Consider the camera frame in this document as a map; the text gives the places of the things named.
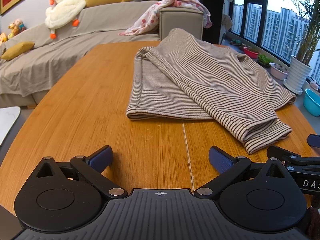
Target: pink blanket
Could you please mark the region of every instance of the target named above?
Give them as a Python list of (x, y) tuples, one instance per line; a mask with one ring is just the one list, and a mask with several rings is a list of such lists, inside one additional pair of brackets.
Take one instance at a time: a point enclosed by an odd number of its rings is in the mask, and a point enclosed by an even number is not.
[(150, 8), (135, 22), (135, 24), (119, 35), (139, 35), (153, 30), (159, 24), (159, 11), (164, 7), (189, 8), (203, 12), (204, 28), (210, 28), (210, 12), (198, 0), (162, 0), (150, 6)]

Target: sofa backrest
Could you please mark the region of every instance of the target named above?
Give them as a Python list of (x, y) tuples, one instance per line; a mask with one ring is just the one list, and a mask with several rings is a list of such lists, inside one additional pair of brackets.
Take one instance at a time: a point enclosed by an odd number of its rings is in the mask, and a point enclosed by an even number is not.
[(80, 24), (73, 27), (71, 22), (56, 30), (57, 38), (50, 38), (50, 29), (44, 24), (23, 31), (7, 42), (1, 44), (0, 55), (5, 49), (22, 41), (33, 41), (34, 48), (39, 48), (47, 44), (55, 44), (68, 37), (75, 37), (82, 34), (97, 31), (124, 30), (131, 27), (136, 20), (155, 2), (122, 2), (100, 5), (83, 9), (79, 15)]

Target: silver screw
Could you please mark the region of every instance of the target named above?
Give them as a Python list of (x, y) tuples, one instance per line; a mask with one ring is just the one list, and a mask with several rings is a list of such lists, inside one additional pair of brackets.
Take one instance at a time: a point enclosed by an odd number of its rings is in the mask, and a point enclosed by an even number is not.
[(212, 194), (212, 189), (207, 188), (207, 187), (202, 187), (197, 190), (198, 194), (201, 196), (209, 196)]
[(113, 196), (120, 196), (124, 193), (124, 190), (122, 188), (112, 188), (111, 190), (109, 190), (109, 194), (113, 195)]

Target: red planter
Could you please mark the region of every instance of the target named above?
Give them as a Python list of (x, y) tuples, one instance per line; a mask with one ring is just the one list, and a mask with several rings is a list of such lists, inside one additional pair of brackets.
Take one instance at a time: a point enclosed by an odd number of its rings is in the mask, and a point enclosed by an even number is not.
[(244, 51), (245, 54), (247, 54), (250, 58), (253, 58), (253, 59), (257, 59), (258, 55), (260, 54), (260, 53), (255, 53), (255, 52), (252, 52), (252, 51), (248, 50), (247, 47), (244, 47), (243, 51)]

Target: palm plant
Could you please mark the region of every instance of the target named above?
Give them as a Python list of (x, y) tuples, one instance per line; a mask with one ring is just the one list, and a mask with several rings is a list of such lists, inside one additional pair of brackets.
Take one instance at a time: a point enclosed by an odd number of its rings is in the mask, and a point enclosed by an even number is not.
[(300, 48), (296, 59), (308, 65), (320, 40), (320, 0), (291, 0), (296, 6), (301, 20), (305, 20), (308, 28), (300, 40)]

